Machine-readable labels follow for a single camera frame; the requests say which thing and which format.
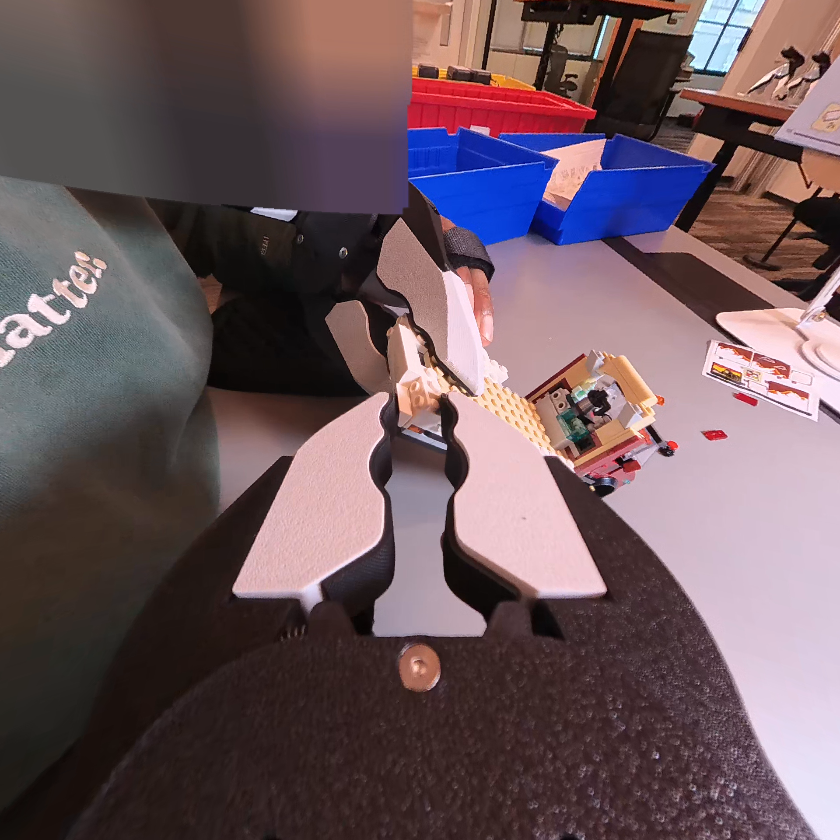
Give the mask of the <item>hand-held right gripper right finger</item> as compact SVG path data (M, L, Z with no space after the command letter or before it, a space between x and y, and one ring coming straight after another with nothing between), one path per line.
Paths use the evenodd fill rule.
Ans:
M466 457L453 497L455 546L527 599L599 597L604 583L560 492L552 466L515 427L451 392L449 455Z

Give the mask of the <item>window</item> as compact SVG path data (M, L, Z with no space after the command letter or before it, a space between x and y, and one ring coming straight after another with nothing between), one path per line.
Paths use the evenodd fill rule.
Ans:
M764 1L706 1L694 27L689 53L696 73L724 76L732 68Z

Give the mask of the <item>person's left hand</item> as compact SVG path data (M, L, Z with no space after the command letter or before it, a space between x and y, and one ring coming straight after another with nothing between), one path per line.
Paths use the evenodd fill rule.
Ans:
M494 306L487 275L483 269L467 266L457 268L456 274L465 284L482 345L487 347L494 338Z

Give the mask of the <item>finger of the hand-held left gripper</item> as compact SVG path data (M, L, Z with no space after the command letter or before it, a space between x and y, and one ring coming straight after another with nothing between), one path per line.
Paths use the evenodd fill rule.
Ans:
M469 304L466 286L450 270L438 268L433 258L415 237L403 219L398 219L384 236L375 270L378 281L392 297L403 299L409 318L397 326L389 340L389 364L396 362L405 345L406 362L396 367L406 372L393 373L395 383L408 383L409 376L420 375L439 394L439 368L470 396L485 390L485 352Z
M356 383L368 394L393 393L385 355L371 337L369 315L362 301L337 303L325 322Z

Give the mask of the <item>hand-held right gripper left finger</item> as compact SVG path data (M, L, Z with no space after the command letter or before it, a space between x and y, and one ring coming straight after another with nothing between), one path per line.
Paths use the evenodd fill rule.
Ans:
M391 404L376 393L300 446L234 582L237 598L322 601L327 579L385 536L371 459Z

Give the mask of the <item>red tan brick toy truck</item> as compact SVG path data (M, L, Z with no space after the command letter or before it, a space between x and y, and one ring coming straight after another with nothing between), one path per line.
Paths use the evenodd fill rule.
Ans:
M389 340L402 316L387 333L387 363L391 374L406 372L405 345L389 364ZM656 394L623 355L592 351L570 364L526 396L505 384L507 370L489 356L485 358L485 390L468 395L479 406L515 427L544 455L556 455L588 484L599 497L632 483L637 472L657 446L668 440L655 429ZM467 395L463 388L438 367L434 368L440 393L419 374L408 383L392 383L398 409L398 424L405 435L446 448L440 417L440 402L451 392Z

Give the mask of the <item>building instruction booklet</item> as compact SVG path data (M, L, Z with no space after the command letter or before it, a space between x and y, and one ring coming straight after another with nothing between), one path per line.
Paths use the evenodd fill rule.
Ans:
M839 156L839 61L813 82L802 103L778 129L777 140Z

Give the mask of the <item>blue plastic bin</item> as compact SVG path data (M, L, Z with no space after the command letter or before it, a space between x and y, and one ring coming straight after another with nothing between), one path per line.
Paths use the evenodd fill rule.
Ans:
M529 231L553 166L550 157L467 129L407 131L409 181L484 245Z
M588 174L567 207L542 200L531 231L555 245L657 233L671 226L703 183L710 162L616 134L502 133L541 154L603 140L601 169Z

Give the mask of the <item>white plastic board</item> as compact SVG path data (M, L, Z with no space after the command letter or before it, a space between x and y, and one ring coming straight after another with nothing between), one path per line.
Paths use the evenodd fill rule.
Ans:
M726 311L716 317L719 330L735 344L785 361L814 375L820 406L839 413L839 327L830 318L803 330L795 308Z

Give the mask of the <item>black office chair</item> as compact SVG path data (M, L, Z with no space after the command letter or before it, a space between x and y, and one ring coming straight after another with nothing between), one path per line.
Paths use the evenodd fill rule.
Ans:
M616 134L651 141L673 100L671 88L690 45L690 35L639 29L618 67L605 105L587 129L611 139Z

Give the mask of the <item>sticker sheet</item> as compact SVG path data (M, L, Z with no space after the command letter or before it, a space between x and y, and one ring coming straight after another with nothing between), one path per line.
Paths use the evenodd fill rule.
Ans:
M701 373L754 401L818 420L820 399L814 375L783 360L746 346L710 341Z

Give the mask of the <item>red plastic bin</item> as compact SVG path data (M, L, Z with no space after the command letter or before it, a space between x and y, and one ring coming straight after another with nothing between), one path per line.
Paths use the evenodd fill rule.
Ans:
M473 82L413 79L409 129L475 126L503 133L579 133L595 111L546 91L489 87Z

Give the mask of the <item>white paper scrap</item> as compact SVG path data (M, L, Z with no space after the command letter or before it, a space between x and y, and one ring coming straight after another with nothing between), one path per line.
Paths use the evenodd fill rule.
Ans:
M543 200L557 207L568 207L586 177L601 170L605 145L606 139L600 138L543 152L554 163Z

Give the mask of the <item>black white gadget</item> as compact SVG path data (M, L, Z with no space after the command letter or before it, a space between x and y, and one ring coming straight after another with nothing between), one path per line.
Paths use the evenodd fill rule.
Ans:
M789 83L787 87L789 101L791 103L802 102L809 90L825 75L831 64L832 58L829 53L821 51L814 54L809 69Z
M756 98L761 96L777 96L778 91L781 91L781 97L786 96L785 90L795 76L796 72L804 65L805 57L795 47L789 46L780 52L783 62L765 76L760 78L756 83L743 94L746 98Z

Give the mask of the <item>grey desk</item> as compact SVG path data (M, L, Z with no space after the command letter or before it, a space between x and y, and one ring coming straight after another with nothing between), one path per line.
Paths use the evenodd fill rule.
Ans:
M666 403L655 456L604 499L682 585L726 659L763 749L819 838L838 838L838 423L750 406L701 376L718 333L611 244L529 235L489 247L490 356L525 395L580 353L624 354ZM221 506L292 455L347 400L210 391ZM706 440L721 429L728 438ZM382 635L478 635L448 590L439 540L444 456L393 448L395 579L375 608Z

